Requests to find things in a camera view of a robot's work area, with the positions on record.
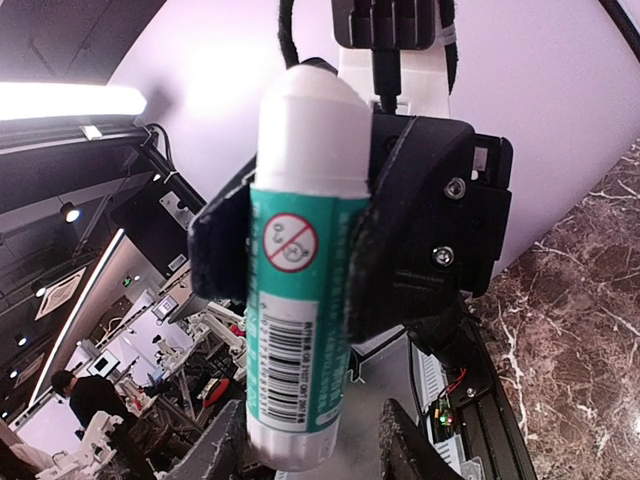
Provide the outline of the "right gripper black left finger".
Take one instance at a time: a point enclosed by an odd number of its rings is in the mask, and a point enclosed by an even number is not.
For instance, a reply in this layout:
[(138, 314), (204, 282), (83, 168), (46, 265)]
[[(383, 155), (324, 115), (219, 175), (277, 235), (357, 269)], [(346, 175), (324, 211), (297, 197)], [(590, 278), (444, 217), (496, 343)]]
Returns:
[(239, 479), (247, 443), (246, 406), (230, 400), (165, 480)]

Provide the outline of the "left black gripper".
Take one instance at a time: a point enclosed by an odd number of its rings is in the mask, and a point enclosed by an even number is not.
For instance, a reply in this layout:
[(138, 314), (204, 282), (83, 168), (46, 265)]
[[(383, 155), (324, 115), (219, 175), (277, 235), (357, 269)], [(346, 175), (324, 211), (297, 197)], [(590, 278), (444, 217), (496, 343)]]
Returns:
[[(504, 137), (458, 120), (377, 114), (371, 146), (372, 197), (354, 230), (347, 281), (355, 344), (440, 315), (461, 291), (483, 295), (512, 201), (514, 151)], [(437, 269), (432, 251), (445, 226), (454, 263)]]

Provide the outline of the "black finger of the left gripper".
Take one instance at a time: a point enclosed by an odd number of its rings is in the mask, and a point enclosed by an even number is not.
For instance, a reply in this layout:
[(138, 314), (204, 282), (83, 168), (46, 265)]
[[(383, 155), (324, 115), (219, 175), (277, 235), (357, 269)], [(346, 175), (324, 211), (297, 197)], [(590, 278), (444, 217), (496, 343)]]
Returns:
[(191, 283), (207, 300), (244, 302), (248, 295), (251, 158), (192, 219), (188, 229)]

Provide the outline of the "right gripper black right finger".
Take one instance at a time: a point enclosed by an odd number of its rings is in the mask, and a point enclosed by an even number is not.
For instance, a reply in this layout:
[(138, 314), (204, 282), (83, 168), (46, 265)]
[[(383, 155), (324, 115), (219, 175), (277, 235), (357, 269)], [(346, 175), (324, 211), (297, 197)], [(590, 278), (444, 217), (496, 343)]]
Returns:
[(462, 480), (420, 432), (401, 404), (384, 402), (378, 427), (384, 480)]

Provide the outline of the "green glue stick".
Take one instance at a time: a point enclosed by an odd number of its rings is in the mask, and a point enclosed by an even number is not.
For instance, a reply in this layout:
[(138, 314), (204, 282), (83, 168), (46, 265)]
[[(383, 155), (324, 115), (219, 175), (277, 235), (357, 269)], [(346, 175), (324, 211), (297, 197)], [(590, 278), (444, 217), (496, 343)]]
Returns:
[(247, 302), (247, 430), (272, 469), (333, 452), (349, 347), (351, 232), (369, 200), (372, 113), (342, 79), (287, 70), (260, 109)]

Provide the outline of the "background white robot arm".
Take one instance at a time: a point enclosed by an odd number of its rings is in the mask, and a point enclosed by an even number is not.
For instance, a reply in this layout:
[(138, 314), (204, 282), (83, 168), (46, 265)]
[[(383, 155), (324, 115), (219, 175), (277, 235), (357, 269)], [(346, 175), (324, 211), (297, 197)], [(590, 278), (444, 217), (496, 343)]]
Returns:
[[(73, 454), (60, 452), (54, 466), (39, 473), (39, 479), (65, 479), (82, 472), (97, 474), (115, 456), (108, 445), (108, 435), (122, 419), (104, 412), (97, 414), (84, 435), (79, 450)], [(168, 473), (158, 473), (158, 479), (239, 479), (242, 476), (247, 443), (245, 405), (240, 400), (229, 401), (201, 435), (200, 439)]]

